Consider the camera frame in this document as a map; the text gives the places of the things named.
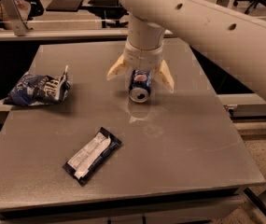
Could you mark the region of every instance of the blue chip bag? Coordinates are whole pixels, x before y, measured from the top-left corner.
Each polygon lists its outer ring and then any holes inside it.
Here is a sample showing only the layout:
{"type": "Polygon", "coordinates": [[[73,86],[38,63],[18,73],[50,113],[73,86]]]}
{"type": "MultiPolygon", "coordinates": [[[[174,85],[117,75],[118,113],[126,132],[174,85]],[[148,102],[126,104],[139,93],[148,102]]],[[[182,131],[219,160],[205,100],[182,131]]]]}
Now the blue chip bag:
{"type": "Polygon", "coordinates": [[[4,105],[53,105],[62,102],[70,90],[68,65],[61,77],[25,73],[4,100],[4,105]]]}

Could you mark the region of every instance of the blue soda can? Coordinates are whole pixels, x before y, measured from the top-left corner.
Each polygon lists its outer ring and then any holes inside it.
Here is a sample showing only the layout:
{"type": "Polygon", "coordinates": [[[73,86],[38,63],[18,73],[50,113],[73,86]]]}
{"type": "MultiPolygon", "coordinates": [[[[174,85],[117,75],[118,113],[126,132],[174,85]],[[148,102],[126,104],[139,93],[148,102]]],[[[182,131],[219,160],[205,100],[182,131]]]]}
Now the blue soda can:
{"type": "Polygon", "coordinates": [[[129,88],[130,98],[137,103],[145,102],[151,93],[151,72],[133,70],[129,88]]]}

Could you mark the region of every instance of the floor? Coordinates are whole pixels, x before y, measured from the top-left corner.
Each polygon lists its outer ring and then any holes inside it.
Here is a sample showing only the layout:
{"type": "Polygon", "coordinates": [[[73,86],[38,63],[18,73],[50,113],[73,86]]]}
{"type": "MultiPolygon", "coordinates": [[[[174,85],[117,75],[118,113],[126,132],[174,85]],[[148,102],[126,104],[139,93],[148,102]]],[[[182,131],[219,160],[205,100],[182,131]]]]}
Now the floor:
{"type": "MultiPolygon", "coordinates": [[[[46,7],[51,0],[41,0],[46,7]]],[[[247,2],[239,3],[238,7],[230,0],[228,8],[244,12],[248,6],[247,2]]],[[[259,17],[266,20],[266,8],[258,6],[252,9],[249,16],[259,17]]],[[[47,12],[41,17],[36,17],[28,22],[33,29],[76,29],[76,28],[101,28],[98,17],[86,10],[78,13],[47,12]]],[[[263,119],[236,119],[233,121],[239,134],[243,137],[245,145],[256,161],[257,166],[266,179],[266,118],[263,119]]],[[[266,184],[251,188],[266,203],[266,184]]],[[[258,208],[243,194],[244,204],[232,212],[228,217],[213,220],[214,224],[263,224],[266,223],[264,216],[258,208]]]]}

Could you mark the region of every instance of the desk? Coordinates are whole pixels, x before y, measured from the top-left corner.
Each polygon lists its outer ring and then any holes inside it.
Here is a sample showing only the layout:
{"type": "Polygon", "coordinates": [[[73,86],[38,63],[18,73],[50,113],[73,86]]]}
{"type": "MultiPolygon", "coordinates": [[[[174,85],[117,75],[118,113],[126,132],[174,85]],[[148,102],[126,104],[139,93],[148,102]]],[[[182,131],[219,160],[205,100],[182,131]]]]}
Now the desk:
{"type": "Polygon", "coordinates": [[[165,39],[175,92],[153,81],[142,105],[128,98],[129,75],[105,80],[124,44],[40,47],[30,72],[59,76],[68,64],[72,90],[59,105],[10,111],[0,134],[0,217],[190,222],[226,216],[243,188],[264,183],[187,44],[165,39]],[[101,126],[123,146],[81,187],[62,166],[101,126]]]}
{"type": "Polygon", "coordinates": [[[46,11],[74,11],[77,12],[84,0],[52,0],[46,11]]]}

